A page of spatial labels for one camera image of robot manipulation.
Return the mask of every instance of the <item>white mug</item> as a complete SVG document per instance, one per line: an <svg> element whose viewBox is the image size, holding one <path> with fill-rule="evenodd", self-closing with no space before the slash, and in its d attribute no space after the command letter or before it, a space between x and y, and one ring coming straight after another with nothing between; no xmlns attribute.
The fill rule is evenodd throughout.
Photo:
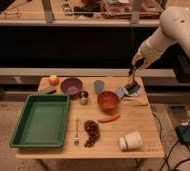
<svg viewBox="0 0 190 171"><path fill-rule="evenodd" d="M138 149L143 145L141 135L138 131L120 137L118 143L122 151Z"/></svg>

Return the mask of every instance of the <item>red chili pepper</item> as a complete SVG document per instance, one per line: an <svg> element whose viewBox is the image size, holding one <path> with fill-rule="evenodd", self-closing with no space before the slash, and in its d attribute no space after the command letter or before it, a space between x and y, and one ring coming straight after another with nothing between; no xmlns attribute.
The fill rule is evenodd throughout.
<svg viewBox="0 0 190 171"><path fill-rule="evenodd" d="M98 119L98 122L100 122L100 123L112 122L112 121L117 120L120 116L121 116L120 113L116 113L116 114L114 114L112 116L109 116L109 117L106 117L106 118L103 118L103 119Z"/></svg>

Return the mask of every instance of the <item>table leg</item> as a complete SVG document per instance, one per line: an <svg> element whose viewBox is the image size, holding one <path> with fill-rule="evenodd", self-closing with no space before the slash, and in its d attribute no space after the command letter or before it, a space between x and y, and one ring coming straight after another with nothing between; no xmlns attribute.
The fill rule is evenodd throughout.
<svg viewBox="0 0 190 171"><path fill-rule="evenodd" d="M50 171L49 167L42 159L35 159L35 161L38 162L45 171Z"/></svg>
<svg viewBox="0 0 190 171"><path fill-rule="evenodd" d="M136 161L136 166L135 166L135 170L139 171L141 169L141 167L143 166L143 164L145 163L147 159L135 159Z"/></svg>

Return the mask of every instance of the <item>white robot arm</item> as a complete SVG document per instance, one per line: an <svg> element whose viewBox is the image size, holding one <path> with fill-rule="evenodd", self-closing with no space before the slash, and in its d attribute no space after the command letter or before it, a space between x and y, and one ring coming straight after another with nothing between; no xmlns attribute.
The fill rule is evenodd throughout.
<svg viewBox="0 0 190 171"><path fill-rule="evenodd" d="M160 16L160 26L139 47L132 65L144 58L140 68L146 68L159 59L165 50L178 43L190 58L190 10L169 7Z"/></svg>

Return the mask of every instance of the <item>green plastic tray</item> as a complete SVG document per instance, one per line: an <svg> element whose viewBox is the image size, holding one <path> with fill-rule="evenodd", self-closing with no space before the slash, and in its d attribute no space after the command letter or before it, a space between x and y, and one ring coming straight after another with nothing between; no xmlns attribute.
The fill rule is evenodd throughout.
<svg viewBox="0 0 190 171"><path fill-rule="evenodd" d="M60 147L64 143L68 95L30 95L14 129L10 146Z"/></svg>

